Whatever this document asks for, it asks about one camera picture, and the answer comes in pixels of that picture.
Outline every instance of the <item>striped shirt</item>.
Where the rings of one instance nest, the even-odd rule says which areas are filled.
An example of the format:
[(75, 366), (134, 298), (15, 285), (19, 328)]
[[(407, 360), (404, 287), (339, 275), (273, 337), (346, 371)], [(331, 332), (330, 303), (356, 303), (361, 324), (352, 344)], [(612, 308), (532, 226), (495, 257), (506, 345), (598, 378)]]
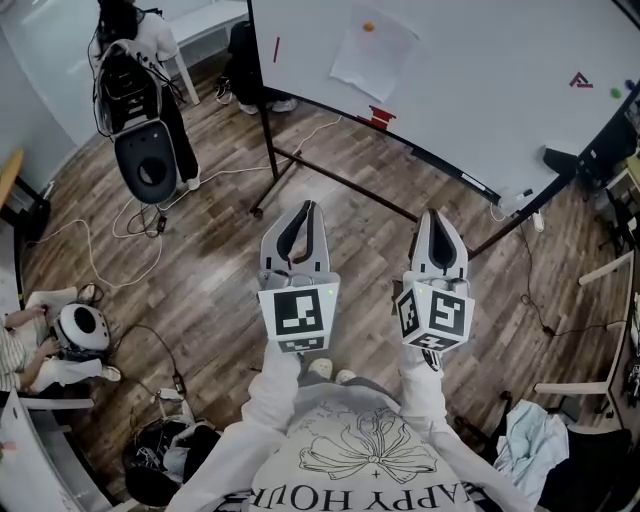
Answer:
[(18, 373), (24, 370), (27, 351), (20, 340), (4, 328), (0, 318), (0, 391), (20, 388)]

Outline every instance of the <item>sitting person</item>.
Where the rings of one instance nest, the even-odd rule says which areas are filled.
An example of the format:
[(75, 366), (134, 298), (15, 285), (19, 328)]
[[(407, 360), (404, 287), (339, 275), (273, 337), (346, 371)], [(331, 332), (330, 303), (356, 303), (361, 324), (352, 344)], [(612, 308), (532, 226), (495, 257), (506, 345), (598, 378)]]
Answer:
[(56, 382), (66, 386), (89, 377), (120, 380), (120, 372), (103, 366), (99, 359), (78, 363), (54, 357), (60, 343), (48, 337), (46, 316), (55, 318), (76, 300), (76, 295), (75, 288), (36, 292), (29, 298), (27, 309), (0, 319), (0, 391), (17, 389), (37, 394)]
[(167, 512), (503, 511), (533, 507), (445, 420), (442, 371), (402, 346), (400, 403), (348, 371), (267, 343), (242, 421), (230, 425)]

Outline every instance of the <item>wooden floor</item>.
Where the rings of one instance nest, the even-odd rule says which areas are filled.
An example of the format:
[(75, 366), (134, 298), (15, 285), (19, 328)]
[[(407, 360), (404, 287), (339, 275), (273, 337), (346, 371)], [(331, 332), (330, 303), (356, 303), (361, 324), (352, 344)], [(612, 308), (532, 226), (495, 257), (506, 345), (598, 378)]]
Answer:
[[(202, 104), (183, 109), (204, 177), (264, 165), (259, 118), (240, 112), (235, 103), (216, 102), (214, 82), (211, 73), (202, 73), (196, 81)], [(315, 127), (335, 119), (332, 113), (302, 104), (291, 114), (274, 114), (272, 125), (278, 144), (293, 150)], [(303, 156), (415, 214), (427, 207), (440, 210), (469, 247), (477, 247), (500, 227), (484, 199), (416, 160), (402, 144), (351, 121), (320, 131), (305, 144)], [(256, 300), (260, 239), (286, 209), (305, 199), (319, 202), (324, 211), (333, 270), (342, 278), (331, 357), (338, 368), (349, 367), (399, 392), (392, 280), (408, 267), (414, 226), (308, 169), (294, 169), (282, 191), (269, 196), (260, 221), (247, 210), (269, 182), (269, 171), (222, 175), (187, 196), (169, 212), (156, 269), (140, 284), (107, 289), (101, 304), (114, 340), (133, 323), (151, 326), (164, 337), (186, 378), (192, 408), (221, 428), (238, 419), (247, 387), (261, 366), (265, 330)], [(112, 222), (130, 197), (111, 143), (94, 140), (56, 178), (48, 232), (85, 219), (101, 275), (114, 283), (130, 281), (155, 260), (159, 244), (146, 237), (112, 237)], [(131, 205), (124, 218), (135, 210)], [(525, 231), (534, 251), (532, 292), (545, 322), (555, 326), (564, 313), (569, 316), (566, 328), (580, 328), (622, 317), (626, 269), (585, 288), (577, 285), (580, 275), (613, 259), (610, 249), (597, 249), (604, 234), (593, 220), (591, 203), (583, 202), (582, 192), (572, 185), (543, 214), (544, 233), (535, 233), (530, 224)], [(125, 225), (121, 223), (119, 232)], [(510, 390), (516, 399), (557, 404), (559, 397), (536, 395), (533, 385), (601, 379), (613, 358), (615, 330), (555, 339), (543, 334), (534, 310), (520, 301), (528, 267), (519, 230), (473, 262), (472, 338), (445, 359), (449, 412), (486, 432), (498, 421), (502, 390)], [(95, 280), (82, 226), (28, 250), (24, 275), (27, 292)], [(152, 390), (172, 385), (171, 362), (146, 332), (134, 332), (125, 340), (116, 363)], [(92, 395), (96, 406), (74, 417), (73, 431), (100, 478), (122, 497), (120, 454), (130, 424), (154, 419), (158, 410), (130, 380), (120, 385), (95, 382)], [(585, 404), (582, 422), (595, 421), (593, 406)]]

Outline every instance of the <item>red logo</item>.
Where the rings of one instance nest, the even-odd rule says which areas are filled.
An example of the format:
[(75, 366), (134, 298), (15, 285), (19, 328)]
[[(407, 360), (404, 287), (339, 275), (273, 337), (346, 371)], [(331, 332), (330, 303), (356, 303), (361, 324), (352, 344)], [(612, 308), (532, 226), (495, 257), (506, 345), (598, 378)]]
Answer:
[(573, 80), (569, 82), (569, 87), (578, 87), (579, 89), (593, 89), (593, 84), (589, 83), (580, 71), (573, 77)]
[(396, 119), (396, 116), (394, 116), (393, 114), (389, 114), (389, 112), (385, 112), (380, 108), (373, 107), (371, 105), (369, 105), (369, 108), (371, 109), (371, 112), (373, 112), (373, 114), (371, 115), (371, 119), (365, 119), (362, 116), (358, 116), (358, 119), (362, 119), (363, 121), (372, 124), (376, 128), (386, 130), (391, 120)]

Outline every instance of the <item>person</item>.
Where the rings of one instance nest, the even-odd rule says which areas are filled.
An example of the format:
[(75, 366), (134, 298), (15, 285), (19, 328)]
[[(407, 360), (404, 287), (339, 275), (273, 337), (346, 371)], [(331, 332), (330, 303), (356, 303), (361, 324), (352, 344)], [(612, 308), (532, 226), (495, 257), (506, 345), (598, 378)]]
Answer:
[(300, 372), (296, 354), (267, 343), (242, 421), (227, 427), (167, 512), (533, 510), (449, 427), (442, 371), (420, 350), (403, 346), (400, 404), (351, 372), (329, 382), (326, 359), (298, 381)]
[(240, 110), (250, 116), (257, 114), (256, 103), (261, 93), (273, 112), (295, 110), (298, 106), (295, 98), (281, 92), (262, 90), (259, 80), (260, 59), (256, 48), (256, 34), (251, 22), (236, 23), (231, 29), (227, 48), (231, 59), (227, 62), (223, 75), (229, 80), (229, 88), (238, 99)]
[[(135, 0), (98, 2), (100, 19), (89, 45), (89, 60), (94, 73), (98, 70), (100, 59), (109, 45), (119, 39), (129, 39), (145, 45), (151, 55), (157, 56), (161, 64), (178, 54), (178, 43), (169, 24), (157, 14), (145, 13), (138, 9), (134, 5)], [(161, 66), (160, 71), (167, 81), (171, 80), (164, 66)], [(169, 129), (182, 182), (186, 183), (189, 190), (197, 190), (200, 187), (201, 168), (189, 142), (182, 114), (168, 85), (162, 88), (160, 119)]]
[(99, 359), (73, 362), (54, 357), (60, 343), (48, 337), (46, 315), (57, 315), (75, 298), (75, 288), (36, 292), (24, 311), (0, 319), (0, 391), (17, 389), (37, 394), (56, 382), (66, 386), (89, 377), (114, 382), (121, 379), (116, 368), (103, 366)]

